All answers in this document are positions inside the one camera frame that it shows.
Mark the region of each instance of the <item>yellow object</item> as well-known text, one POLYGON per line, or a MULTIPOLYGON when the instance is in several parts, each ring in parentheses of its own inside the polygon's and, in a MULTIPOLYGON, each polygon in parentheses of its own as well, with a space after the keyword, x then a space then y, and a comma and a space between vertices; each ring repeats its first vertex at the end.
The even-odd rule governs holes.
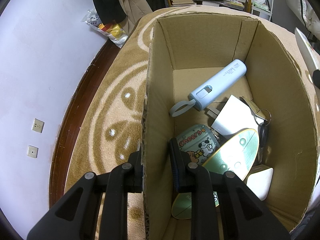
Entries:
MULTIPOLYGON (((99 29, 102 30, 105 25, 102 23, 99 25, 99 29)), ((121 28, 119 24, 113 24, 109 29, 107 29, 105 32, 110 33, 112 36, 114 36, 116 39, 119 39, 122 34, 125 34, 124 30, 121 28)))

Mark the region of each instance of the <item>cartoon dog sticker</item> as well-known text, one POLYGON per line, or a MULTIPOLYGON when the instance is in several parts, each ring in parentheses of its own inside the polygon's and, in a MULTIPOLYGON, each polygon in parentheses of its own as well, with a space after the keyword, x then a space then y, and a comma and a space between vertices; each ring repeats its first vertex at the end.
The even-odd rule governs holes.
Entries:
POLYGON ((203 150, 197 150, 196 152, 188 151, 187 153, 189 154, 191 161, 193 163, 198 163, 199 162, 198 158, 204 154, 203 150))
POLYGON ((203 151, 203 156, 207 157, 210 153, 213 153, 214 147, 209 141, 209 137, 199 143, 198 147, 203 151))

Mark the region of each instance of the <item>black jacket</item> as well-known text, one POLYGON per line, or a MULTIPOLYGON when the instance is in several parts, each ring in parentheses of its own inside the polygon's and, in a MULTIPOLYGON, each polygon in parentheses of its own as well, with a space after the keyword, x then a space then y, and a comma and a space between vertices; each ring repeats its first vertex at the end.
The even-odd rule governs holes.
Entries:
POLYGON ((119 0, 93 0, 97 13, 104 25, 112 22, 122 22, 127 15, 124 13, 119 0))

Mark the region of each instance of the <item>power bank strap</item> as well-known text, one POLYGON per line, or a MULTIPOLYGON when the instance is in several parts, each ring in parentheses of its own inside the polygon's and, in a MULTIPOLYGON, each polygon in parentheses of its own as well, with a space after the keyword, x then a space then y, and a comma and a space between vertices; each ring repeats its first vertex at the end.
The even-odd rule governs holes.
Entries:
POLYGON ((180 101, 178 103, 176 103, 169 111, 169 114, 172 117, 176 117, 180 114, 183 114, 184 112, 188 111, 191 107, 193 107, 196 104, 196 101, 194 99, 190 100, 190 101, 180 101))

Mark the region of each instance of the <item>cardboard box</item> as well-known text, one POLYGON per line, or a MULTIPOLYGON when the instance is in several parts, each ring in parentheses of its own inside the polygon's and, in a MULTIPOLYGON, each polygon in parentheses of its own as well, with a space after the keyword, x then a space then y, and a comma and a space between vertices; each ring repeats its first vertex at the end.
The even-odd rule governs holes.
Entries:
POLYGON ((195 108, 172 118, 169 109, 188 100, 193 89, 234 59, 246 64, 246 75, 210 106, 221 109, 232 94, 271 112, 263 163, 274 173, 265 203, 290 231, 308 206, 319 146, 318 102, 294 35, 248 14, 192 9, 160 17, 154 24, 142 136, 148 239, 190 239, 191 221, 171 216, 168 142, 192 125, 210 126, 212 120, 195 108))

